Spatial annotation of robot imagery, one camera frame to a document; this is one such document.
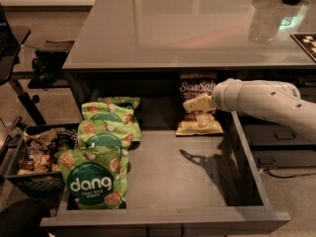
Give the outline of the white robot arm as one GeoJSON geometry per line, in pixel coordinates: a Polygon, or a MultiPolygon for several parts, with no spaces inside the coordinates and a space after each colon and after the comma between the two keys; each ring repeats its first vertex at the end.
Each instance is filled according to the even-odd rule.
{"type": "Polygon", "coordinates": [[[200,94],[183,103],[187,112],[210,111],[244,113],[256,119],[290,127],[316,141],[316,104],[301,99],[298,89],[280,81],[242,81],[229,78],[217,84],[211,95],[200,94]]]}

